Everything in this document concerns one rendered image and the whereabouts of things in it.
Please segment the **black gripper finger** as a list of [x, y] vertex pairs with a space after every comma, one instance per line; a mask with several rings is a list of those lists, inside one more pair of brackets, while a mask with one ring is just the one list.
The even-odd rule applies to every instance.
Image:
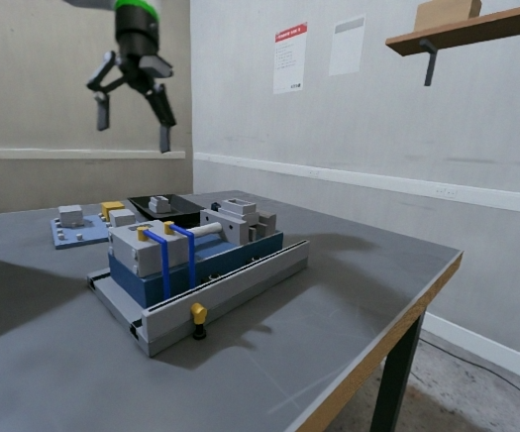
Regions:
[[173, 131], [173, 126], [178, 125], [178, 122], [168, 95], [167, 84], [158, 82], [156, 86], [155, 81], [150, 74], [146, 75], [146, 78], [154, 93], [144, 93], [144, 95], [152, 104], [156, 115], [162, 124], [161, 152], [163, 154], [172, 152], [171, 131]]
[[143, 70], [138, 67], [105, 87], [102, 83], [119, 64], [126, 70], [119, 53], [112, 50], [106, 54], [105, 62], [87, 83], [88, 88], [95, 91], [95, 98], [99, 101], [99, 131], [102, 132], [112, 128], [112, 95], [110, 93], [143, 73]]

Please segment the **yellow rectangular block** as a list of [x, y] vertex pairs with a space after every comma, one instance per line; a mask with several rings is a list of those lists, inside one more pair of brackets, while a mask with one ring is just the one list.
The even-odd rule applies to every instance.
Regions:
[[106, 221], [110, 222], [109, 211], [125, 209], [125, 206], [119, 201], [116, 202], [105, 202], [102, 204], [103, 217], [106, 217]]

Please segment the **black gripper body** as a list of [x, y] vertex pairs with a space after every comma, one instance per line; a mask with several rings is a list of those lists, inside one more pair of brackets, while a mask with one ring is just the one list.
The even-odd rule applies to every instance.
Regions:
[[157, 53], [157, 45], [153, 39], [139, 32], [127, 32], [122, 35], [121, 58], [126, 70], [121, 65], [120, 68], [124, 75], [138, 67], [143, 70], [142, 74], [128, 82], [130, 87], [137, 89], [142, 94], [152, 91], [146, 75], [150, 74], [157, 86], [156, 77], [141, 67], [141, 58], [144, 57], [143, 53]]

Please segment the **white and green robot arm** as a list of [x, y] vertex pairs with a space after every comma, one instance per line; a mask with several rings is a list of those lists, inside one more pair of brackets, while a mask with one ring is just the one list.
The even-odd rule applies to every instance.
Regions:
[[116, 38], [118, 43], [127, 32], [149, 36], [157, 45], [157, 53], [143, 54], [141, 66], [157, 78], [175, 76], [174, 65], [161, 51], [161, 12], [164, 0], [65, 0], [80, 7], [102, 8], [116, 11]]

